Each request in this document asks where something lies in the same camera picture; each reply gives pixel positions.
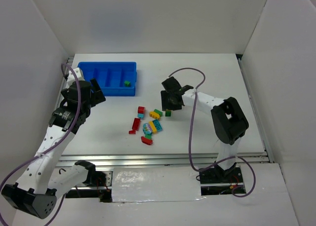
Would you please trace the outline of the yellow and green brick stack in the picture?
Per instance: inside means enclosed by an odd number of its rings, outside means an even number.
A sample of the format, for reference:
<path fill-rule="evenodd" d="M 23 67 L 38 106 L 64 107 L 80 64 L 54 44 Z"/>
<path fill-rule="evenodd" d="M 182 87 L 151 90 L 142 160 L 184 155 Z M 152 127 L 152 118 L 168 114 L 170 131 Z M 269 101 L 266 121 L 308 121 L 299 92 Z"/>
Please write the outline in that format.
<path fill-rule="evenodd" d="M 172 111 L 167 109 L 167 110 L 165 111 L 165 116 L 166 116 L 166 117 L 171 117 L 171 115 L 172 115 Z"/>

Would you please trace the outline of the green two-stud brick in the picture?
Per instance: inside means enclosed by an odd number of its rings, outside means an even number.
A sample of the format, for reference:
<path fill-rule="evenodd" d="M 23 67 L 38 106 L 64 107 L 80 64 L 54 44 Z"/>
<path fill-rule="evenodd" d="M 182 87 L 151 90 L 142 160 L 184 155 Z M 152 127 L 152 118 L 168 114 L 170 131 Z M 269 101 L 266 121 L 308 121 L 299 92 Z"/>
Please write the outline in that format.
<path fill-rule="evenodd" d="M 157 113 L 159 116 L 163 116 L 163 113 L 157 109 L 154 109 L 154 112 Z"/>

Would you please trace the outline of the small green brick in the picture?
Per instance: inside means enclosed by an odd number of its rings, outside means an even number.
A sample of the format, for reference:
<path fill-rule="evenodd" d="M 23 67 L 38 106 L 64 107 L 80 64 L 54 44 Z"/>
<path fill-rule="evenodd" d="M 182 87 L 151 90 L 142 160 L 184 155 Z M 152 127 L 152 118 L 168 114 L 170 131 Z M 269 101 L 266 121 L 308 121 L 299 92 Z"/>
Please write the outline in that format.
<path fill-rule="evenodd" d="M 130 87 L 130 86 L 131 86 L 130 81 L 125 80 L 125 81 L 124 81 L 124 86 L 125 86 L 125 87 Z"/>

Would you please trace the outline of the red long brick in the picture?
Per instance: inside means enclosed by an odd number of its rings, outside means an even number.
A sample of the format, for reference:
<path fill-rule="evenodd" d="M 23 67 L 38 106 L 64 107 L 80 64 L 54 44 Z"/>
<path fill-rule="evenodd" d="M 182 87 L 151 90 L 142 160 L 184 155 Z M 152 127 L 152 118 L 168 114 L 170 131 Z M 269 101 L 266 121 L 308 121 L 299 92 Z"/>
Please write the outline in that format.
<path fill-rule="evenodd" d="M 141 119 L 134 118 L 133 124 L 132 124 L 132 130 L 138 131 L 140 126 Z"/>

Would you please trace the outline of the red curved brick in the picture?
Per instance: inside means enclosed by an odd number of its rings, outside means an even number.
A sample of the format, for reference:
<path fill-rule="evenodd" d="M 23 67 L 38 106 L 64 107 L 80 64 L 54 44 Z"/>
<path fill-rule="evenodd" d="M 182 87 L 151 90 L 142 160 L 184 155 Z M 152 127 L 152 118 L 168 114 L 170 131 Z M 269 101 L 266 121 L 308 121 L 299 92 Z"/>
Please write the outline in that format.
<path fill-rule="evenodd" d="M 153 140 L 152 139 L 148 139 L 145 136 L 141 136 L 141 142 L 143 144 L 146 144 L 146 145 L 149 145 L 149 146 L 153 144 Z"/>

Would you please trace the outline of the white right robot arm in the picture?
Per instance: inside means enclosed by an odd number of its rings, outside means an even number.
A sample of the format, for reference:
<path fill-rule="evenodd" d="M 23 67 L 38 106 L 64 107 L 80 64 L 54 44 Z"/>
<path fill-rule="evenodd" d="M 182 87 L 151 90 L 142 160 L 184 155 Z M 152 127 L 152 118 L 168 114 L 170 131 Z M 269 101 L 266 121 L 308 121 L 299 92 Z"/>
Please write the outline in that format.
<path fill-rule="evenodd" d="M 220 141 L 220 149 L 215 160 L 214 174 L 217 179 L 230 178 L 236 166 L 236 155 L 241 138 L 249 128 L 249 123 L 238 103 L 229 97 L 216 98 L 197 91 L 190 85 L 181 86 L 174 77 L 162 82 L 161 105 L 164 111 L 181 110 L 184 106 L 193 108 L 189 130 L 189 142 L 192 141 L 195 111 L 212 117 L 215 134 Z"/>

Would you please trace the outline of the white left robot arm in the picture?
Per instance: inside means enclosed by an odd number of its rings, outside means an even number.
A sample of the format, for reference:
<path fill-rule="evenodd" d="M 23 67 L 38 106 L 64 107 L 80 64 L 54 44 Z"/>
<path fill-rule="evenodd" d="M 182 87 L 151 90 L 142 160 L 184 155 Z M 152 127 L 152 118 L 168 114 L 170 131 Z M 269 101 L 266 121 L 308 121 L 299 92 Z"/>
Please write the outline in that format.
<path fill-rule="evenodd" d="M 106 181 L 106 174 L 85 160 L 75 162 L 55 178 L 51 176 L 65 148 L 90 116 L 91 108 L 106 100 L 96 79 L 86 81 L 80 68 L 69 69 L 67 84 L 43 142 L 34 158 L 25 164 L 27 169 L 14 184 L 3 183 L 0 187 L 13 208 L 40 219 L 47 218 L 57 200 L 71 188 L 80 184 L 97 187 Z"/>

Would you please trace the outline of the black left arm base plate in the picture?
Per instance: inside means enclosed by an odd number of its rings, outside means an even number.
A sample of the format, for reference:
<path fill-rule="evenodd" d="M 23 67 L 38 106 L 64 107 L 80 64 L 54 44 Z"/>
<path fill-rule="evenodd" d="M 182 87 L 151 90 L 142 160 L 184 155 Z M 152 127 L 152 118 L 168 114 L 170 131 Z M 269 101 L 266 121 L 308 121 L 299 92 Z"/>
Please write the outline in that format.
<path fill-rule="evenodd" d="M 94 198 L 99 202 L 111 203 L 112 199 L 112 171 L 103 171 L 95 177 L 94 183 L 80 184 L 73 187 L 67 194 L 68 199 Z"/>

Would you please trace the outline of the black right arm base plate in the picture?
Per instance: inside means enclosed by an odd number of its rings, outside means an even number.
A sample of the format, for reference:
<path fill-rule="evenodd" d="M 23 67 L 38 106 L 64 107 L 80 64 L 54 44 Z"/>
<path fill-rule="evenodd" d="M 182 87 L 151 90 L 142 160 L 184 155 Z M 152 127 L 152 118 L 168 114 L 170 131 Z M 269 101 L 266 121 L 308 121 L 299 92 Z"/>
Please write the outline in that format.
<path fill-rule="evenodd" d="M 240 167 L 234 164 L 228 170 L 223 170 L 219 166 L 210 168 L 209 170 L 200 172 L 197 180 L 201 184 L 230 184 L 239 185 L 243 183 L 243 177 Z"/>

